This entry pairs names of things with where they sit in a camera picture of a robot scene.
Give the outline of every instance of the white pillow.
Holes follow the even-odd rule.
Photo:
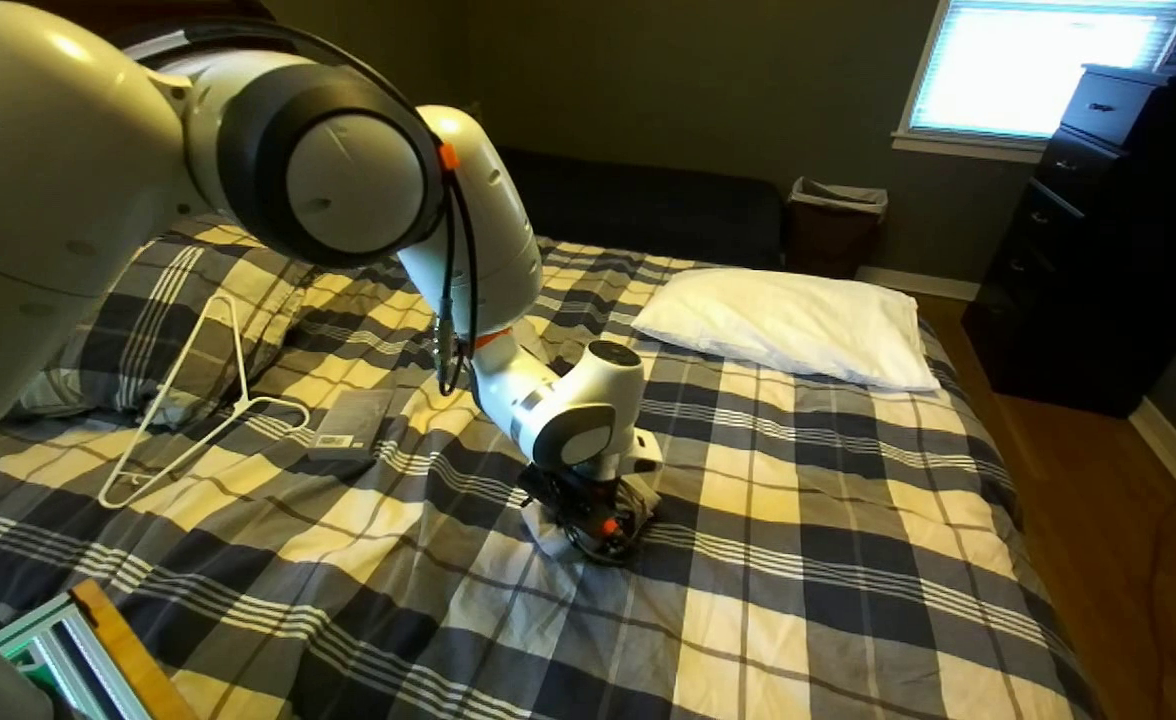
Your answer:
[[[916,299],[862,278],[691,269],[674,275],[632,328],[779,370],[942,390],[923,358]]]

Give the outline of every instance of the black furniture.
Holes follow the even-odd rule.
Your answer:
[[[1143,398],[1176,355],[1176,79],[1086,73],[964,328],[998,390]]]
[[[539,237],[715,262],[779,262],[783,193],[767,178],[505,146]]]

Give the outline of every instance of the beige wall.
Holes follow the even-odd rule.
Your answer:
[[[976,278],[1029,166],[891,150],[938,0],[484,0],[466,95],[526,146],[891,186],[882,262]]]
[[[460,45],[452,0],[264,0],[264,9],[363,57],[415,98],[460,88],[466,63],[449,52]]]

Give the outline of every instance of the black object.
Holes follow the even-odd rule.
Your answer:
[[[964,328],[998,390],[1140,403],[1176,355],[1176,85],[1086,73]]]
[[[752,175],[505,146],[539,237],[722,262],[779,262],[783,193]]]
[[[529,463],[517,484],[547,506],[547,519],[571,531],[571,542],[598,563],[623,563],[644,531],[641,506],[620,493],[623,480],[589,480],[571,469]]]
[[[890,193],[796,178],[783,209],[783,262],[818,275],[856,275],[886,237]]]

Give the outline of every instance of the window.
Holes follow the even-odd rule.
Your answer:
[[[1155,67],[1173,35],[1176,0],[942,0],[898,146],[1031,160],[1086,63]]]

